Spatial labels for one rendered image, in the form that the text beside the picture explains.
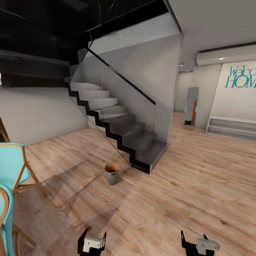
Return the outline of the trash can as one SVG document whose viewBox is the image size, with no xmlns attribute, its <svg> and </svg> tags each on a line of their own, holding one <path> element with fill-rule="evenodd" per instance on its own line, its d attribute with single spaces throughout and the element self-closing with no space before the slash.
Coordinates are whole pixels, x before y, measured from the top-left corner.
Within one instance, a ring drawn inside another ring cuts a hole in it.
<svg viewBox="0 0 256 256">
<path fill-rule="evenodd" d="M 118 174 L 120 166 L 117 163 L 109 163 L 105 166 L 105 173 L 109 185 L 115 185 L 118 182 Z"/>
</svg>

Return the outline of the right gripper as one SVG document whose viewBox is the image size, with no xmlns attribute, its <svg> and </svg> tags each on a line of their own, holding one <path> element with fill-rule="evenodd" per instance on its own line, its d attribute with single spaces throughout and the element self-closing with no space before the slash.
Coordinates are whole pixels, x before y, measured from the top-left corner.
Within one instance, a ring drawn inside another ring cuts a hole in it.
<svg viewBox="0 0 256 256">
<path fill-rule="evenodd" d="M 207 240 L 207 236 L 204 234 L 204 238 Z M 181 239 L 182 239 L 182 247 L 186 249 L 187 256 L 214 256 L 214 252 L 212 250 L 206 250 L 206 255 L 199 254 L 196 248 L 196 244 L 191 244 L 185 241 L 185 237 L 183 231 L 181 231 Z"/>
</svg>

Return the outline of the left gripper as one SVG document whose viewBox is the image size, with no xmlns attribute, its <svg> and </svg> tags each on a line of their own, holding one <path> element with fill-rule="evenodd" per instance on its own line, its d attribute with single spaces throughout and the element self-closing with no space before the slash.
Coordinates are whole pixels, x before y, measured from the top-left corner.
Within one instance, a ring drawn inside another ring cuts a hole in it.
<svg viewBox="0 0 256 256">
<path fill-rule="evenodd" d="M 78 254 L 80 254 L 80 256 L 100 256 L 101 252 L 104 251 L 104 249 L 105 249 L 105 245 L 104 245 L 104 247 L 99 248 L 99 249 L 92 247 L 89 252 L 83 251 L 83 247 L 84 247 L 84 243 L 85 243 L 84 238 L 85 238 L 87 231 L 88 231 L 88 229 L 86 229 L 84 231 L 84 233 L 81 235 L 81 237 L 78 240 Z M 106 239 L 106 233 L 105 233 L 103 239 Z"/>
</svg>

